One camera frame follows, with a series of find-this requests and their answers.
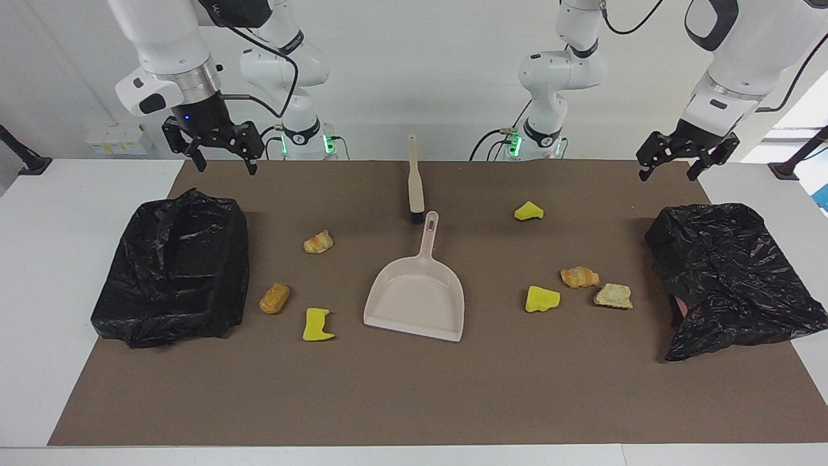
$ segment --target sponge piece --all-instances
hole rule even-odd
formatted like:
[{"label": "sponge piece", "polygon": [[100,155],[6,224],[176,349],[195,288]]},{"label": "sponge piece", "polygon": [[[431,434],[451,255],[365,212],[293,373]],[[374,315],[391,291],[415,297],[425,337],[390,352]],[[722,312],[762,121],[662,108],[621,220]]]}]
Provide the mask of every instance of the sponge piece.
[{"label": "sponge piece", "polygon": [[536,206],[532,201],[526,201],[515,211],[515,218],[520,221],[529,220],[530,218],[543,218],[543,209]]},{"label": "sponge piece", "polygon": [[530,286],[526,296],[526,312],[547,311],[557,308],[561,303],[561,294],[557,291],[543,289],[539,286]]},{"label": "sponge piece", "polygon": [[303,340],[306,342],[321,342],[335,336],[333,333],[325,333],[322,330],[328,312],[328,309],[308,308],[305,317],[305,332],[302,333]]}]

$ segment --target beige dustpan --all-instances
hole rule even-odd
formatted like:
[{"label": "beige dustpan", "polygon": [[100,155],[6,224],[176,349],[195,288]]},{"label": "beige dustpan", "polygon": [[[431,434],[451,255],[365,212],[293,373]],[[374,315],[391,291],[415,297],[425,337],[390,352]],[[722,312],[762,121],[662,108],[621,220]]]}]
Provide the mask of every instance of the beige dustpan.
[{"label": "beige dustpan", "polygon": [[379,273],[365,304],[365,325],[460,341],[465,304],[460,279],[431,257],[437,212],[426,215],[420,254],[393,261]]}]

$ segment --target white table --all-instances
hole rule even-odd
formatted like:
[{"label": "white table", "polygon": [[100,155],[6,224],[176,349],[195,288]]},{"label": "white table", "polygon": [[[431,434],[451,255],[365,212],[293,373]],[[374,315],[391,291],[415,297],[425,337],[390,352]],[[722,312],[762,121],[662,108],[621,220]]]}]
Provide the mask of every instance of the white table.
[{"label": "white table", "polygon": [[[47,448],[92,350],[89,323],[124,226],[167,195],[180,161],[55,160],[0,197],[0,464],[828,464],[828,444],[503,445],[445,447]],[[814,298],[828,303],[828,218],[764,165],[701,177],[710,200],[765,218]],[[828,332],[794,341],[828,400]]]}]

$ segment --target black stand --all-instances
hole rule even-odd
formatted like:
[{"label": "black stand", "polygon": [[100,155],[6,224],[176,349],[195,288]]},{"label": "black stand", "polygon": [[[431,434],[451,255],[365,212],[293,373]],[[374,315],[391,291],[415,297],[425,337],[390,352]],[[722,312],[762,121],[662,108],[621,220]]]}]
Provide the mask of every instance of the black stand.
[{"label": "black stand", "polygon": [[51,157],[41,157],[37,152],[29,149],[23,143],[9,133],[4,126],[0,124],[0,140],[15,153],[26,164],[18,175],[40,175],[49,167]]},{"label": "black stand", "polygon": [[811,155],[814,150],[820,147],[825,141],[828,140],[828,126],[825,126],[823,129],[820,129],[820,132],[816,134],[810,141],[805,143],[801,149],[797,151],[797,153],[793,154],[791,158],[786,160],[785,162],[772,162],[768,164],[768,167],[771,169],[771,172],[776,176],[776,178],[780,180],[791,180],[791,181],[799,181],[799,177],[793,174],[793,170],[797,167],[797,164],[806,157]]}]

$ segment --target bread piece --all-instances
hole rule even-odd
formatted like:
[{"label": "bread piece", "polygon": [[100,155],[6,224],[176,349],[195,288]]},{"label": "bread piece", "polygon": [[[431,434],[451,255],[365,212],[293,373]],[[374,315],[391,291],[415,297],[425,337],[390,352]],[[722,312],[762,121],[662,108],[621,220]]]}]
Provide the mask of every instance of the bread piece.
[{"label": "bread piece", "polygon": [[598,274],[584,266],[561,270],[561,279],[570,288],[587,288],[601,285],[601,278]]},{"label": "bread piece", "polygon": [[265,314],[275,314],[282,310],[291,289],[286,284],[276,283],[259,300],[259,308]]},{"label": "bread piece", "polygon": [[305,252],[308,254],[322,254],[334,247],[334,239],[330,237],[327,230],[323,230],[320,234],[305,241],[302,247],[305,248]]},{"label": "bread piece", "polygon": [[626,285],[607,283],[595,295],[594,301],[599,306],[608,308],[632,309],[633,303],[629,300],[630,294],[629,287]]}]

